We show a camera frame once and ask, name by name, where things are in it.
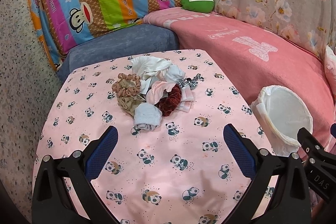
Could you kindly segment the dark red velvet scrunchie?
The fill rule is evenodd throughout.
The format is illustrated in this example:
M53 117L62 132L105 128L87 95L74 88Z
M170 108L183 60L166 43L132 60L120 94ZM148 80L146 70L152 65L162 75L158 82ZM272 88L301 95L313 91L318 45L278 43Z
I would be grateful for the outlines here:
M167 97L161 98L156 104L157 108L162 112L163 117L168 117L180 104L182 92L178 84L168 92Z

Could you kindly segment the tan knotted stocking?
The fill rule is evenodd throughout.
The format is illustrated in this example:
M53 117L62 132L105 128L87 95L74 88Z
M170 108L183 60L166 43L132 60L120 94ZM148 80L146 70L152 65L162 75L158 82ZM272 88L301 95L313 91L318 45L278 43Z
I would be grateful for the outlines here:
M117 98L118 105L123 109L124 112L128 113L130 116L134 116L135 109L146 100L139 95L136 96L126 96Z

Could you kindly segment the pink panda print cloth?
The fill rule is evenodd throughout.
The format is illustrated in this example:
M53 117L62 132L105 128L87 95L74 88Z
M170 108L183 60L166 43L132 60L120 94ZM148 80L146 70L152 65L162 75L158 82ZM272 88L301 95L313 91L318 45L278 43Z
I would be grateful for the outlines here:
M156 52L187 77L201 76L188 112L175 110L153 131L139 130L112 92L133 57L72 69L45 122L34 170L45 155L83 150L109 126L118 142L92 185L122 223L220 223L250 180L241 173L223 139L232 124L256 147L270 143L248 104L203 50Z

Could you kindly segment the blue velvet cushion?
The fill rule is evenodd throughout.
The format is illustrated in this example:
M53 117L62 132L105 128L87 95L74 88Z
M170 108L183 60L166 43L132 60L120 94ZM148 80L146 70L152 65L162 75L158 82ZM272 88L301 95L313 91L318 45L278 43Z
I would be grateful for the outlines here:
M179 49L177 35L163 27L139 24L110 32L72 48L58 71L64 82L75 69L143 53Z

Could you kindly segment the black white patterned scrunchie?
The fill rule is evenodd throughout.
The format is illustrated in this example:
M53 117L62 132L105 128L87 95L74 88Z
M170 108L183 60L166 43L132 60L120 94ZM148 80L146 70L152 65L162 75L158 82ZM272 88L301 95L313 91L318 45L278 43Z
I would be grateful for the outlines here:
M200 81L203 82L204 80L205 78L200 73L198 73L193 78L187 77L182 80L179 80L178 85L181 89L188 85L191 90L194 90L198 86L198 83Z

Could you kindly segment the white cloth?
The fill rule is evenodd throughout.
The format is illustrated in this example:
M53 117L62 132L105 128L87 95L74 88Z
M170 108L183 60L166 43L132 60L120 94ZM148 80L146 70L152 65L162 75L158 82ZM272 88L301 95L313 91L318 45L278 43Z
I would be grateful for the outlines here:
M132 73L140 77L140 93L146 94L156 81L178 83L186 73L172 61L154 56L138 56L131 61Z

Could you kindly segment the white lined trash bin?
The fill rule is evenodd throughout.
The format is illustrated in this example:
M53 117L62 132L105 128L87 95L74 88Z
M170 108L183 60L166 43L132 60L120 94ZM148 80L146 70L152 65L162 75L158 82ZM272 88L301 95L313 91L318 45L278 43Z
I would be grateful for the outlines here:
M250 108L277 156L287 157L298 152L301 147L297 137L299 129L313 132L313 117L306 104L284 86L263 87Z

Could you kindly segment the pink white pillow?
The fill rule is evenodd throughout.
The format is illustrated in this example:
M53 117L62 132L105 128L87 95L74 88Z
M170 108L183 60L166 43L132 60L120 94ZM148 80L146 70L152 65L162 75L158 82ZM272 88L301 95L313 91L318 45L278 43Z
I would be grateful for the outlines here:
M333 96L336 96L336 55L333 50L326 46L324 58L324 70L326 78L331 87Z

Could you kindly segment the pink blanket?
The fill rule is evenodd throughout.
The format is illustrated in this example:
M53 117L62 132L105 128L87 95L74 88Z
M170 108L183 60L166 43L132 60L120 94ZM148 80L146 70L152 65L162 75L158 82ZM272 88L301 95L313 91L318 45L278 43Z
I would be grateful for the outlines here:
M326 151L335 152L335 100L322 62L280 36L214 12L180 7L147 14L143 23L173 31L183 49L206 51L252 103L265 86L281 85L295 92L313 117L313 135Z

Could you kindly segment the light blue sock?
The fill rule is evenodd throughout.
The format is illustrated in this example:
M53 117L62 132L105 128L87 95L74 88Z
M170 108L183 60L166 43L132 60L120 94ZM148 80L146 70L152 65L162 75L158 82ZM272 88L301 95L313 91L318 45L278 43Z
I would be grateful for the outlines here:
M134 111L134 125L140 130L153 131L161 125L161 120L161 110L150 103L142 103Z

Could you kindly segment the pale pink cloth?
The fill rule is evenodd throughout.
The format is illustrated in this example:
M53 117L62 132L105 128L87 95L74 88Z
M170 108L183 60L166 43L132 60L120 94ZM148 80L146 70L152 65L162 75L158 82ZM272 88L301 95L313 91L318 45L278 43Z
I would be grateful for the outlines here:
M151 89L146 94L146 102L152 105L157 104L163 98L164 92L171 92L176 83L165 81L156 81L152 84Z

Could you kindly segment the green checkmark cushion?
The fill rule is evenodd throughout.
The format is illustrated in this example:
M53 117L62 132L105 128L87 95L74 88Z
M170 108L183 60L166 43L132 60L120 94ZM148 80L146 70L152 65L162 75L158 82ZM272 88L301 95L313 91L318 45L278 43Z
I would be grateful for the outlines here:
M214 9L214 0L181 0L184 10L208 14Z

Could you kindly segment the pink dotted scrunchie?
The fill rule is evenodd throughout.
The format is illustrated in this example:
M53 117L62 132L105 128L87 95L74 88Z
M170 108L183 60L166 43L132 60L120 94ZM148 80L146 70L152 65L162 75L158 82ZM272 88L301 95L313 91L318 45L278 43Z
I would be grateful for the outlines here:
M133 97L140 92L141 78L136 74L119 73L118 81L112 85L112 91L120 97Z

